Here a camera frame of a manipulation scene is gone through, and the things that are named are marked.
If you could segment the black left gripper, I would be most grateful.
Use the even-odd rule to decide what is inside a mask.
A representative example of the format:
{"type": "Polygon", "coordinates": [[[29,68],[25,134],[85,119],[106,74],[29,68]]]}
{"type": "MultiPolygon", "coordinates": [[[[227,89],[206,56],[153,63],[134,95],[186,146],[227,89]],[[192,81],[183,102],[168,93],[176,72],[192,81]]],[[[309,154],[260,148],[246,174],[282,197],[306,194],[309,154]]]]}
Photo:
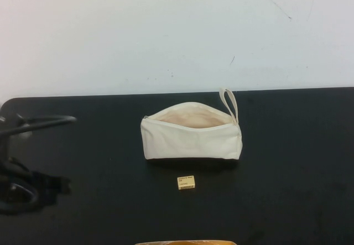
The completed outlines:
{"type": "Polygon", "coordinates": [[[58,194],[70,195],[72,192],[71,180],[66,177],[33,171],[30,182],[39,194],[39,202],[56,202],[58,194]]]}

